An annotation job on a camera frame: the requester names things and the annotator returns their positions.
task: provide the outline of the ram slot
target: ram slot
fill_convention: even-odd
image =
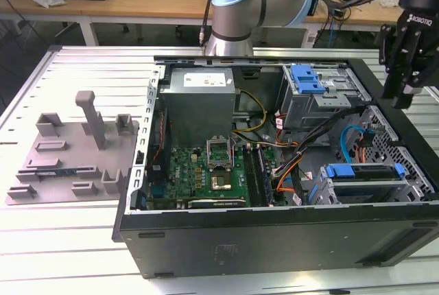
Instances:
[[[263,206],[263,202],[261,201],[261,194],[259,193],[259,186],[257,182],[257,173],[254,170],[254,165],[252,162],[252,154],[251,151],[247,148],[242,150],[243,158],[244,158],[244,169],[246,171],[246,180],[247,180],[247,188],[248,195],[250,199],[250,206],[252,207],[260,207]]]
[[[273,193],[272,193],[272,187],[270,185],[270,180],[268,179],[268,173],[267,173],[267,168],[265,167],[265,159],[263,158],[262,155],[262,149],[258,148],[257,153],[258,153],[258,163],[259,163],[258,170],[261,171],[263,188],[265,190],[265,196],[267,199],[266,201],[267,204],[271,204],[273,202]]]
[[[259,149],[255,148],[252,150],[252,162],[254,175],[256,176],[257,180],[258,194],[260,197],[261,206],[266,207],[268,206],[268,198],[265,190],[264,176],[267,175],[263,173],[264,169],[261,168],[261,161],[259,160]]]

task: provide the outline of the robotiq logo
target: robotiq logo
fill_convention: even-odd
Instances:
[[[420,24],[428,25],[428,26],[431,26],[433,24],[433,21],[431,19],[425,19],[423,17],[415,16],[413,14],[409,15],[407,23],[409,23],[409,22],[417,22]]]

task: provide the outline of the motherboard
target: motherboard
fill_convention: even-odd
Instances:
[[[276,167],[274,150],[231,145],[232,142],[222,139],[207,141],[204,147],[173,147],[164,186],[154,182],[150,187],[149,202],[154,209],[254,207],[271,203],[269,173]]]

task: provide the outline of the ventilation grille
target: ventilation grille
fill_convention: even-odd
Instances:
[[[370,122],[381,123],[376,116],[373,116]],[[423,199],[425,200],[427,193],[434,192],[432,186],[418,173],[414,164],[404,157],[402,149],[391,146],[390,142],[391,138],[387,132],[382,135],[376,135],[373,140],[373,147],[366,149],[366,161],[368,163],[402,164],[408,171],[406,179],[411,184],[417,185],[420,188],[424,193]]]

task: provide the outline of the sticker label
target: sticker label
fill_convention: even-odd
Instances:
[[[332,82],[332,80],[321,80],[320,84],[322,85],[322,87],[334,87],[334,83]]]
[[[225,73],[186,73],[184,87],[225,87]]]
[[[302,206],[302,199],[299,198],[297,194],[293,194],[293,201],[296,205]]]
[[[312,172],[306,172],[305,177],[302,177],[300,180],[313,180],[313,173]]]
[[[283,120],[281,118],[276,118],[276,128],[280,130],[283,129]]]
[[[39,172],[36,173],[38,176],[56,176],[56,172]]]
[[[213,252],[213,261],[219,266],[224,266],[230,262],[236,262],[238,248],[238,244],[216,245]]]

